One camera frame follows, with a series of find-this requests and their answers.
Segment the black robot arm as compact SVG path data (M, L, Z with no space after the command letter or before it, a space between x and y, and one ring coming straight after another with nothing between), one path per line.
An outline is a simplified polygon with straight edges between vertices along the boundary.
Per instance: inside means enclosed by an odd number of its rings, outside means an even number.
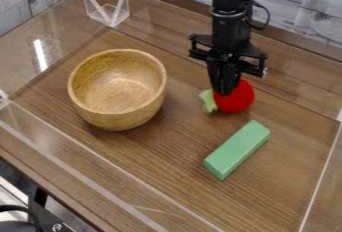
M190 36L190 56L207 64L212 89L223 96L232 93L242 74L263 77L267 54L251 43L251 31L262 30L252 23L252 7L270 14L255 0L212 0L211 33Z

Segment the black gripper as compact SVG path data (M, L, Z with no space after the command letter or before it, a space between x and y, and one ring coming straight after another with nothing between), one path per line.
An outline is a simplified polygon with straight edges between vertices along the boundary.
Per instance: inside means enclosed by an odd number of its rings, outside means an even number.
M190 56L207 61L212 89L230 95L239 82L240 73L264 76L267 54L251 43L251 13L214 9L211 33L191 34Z

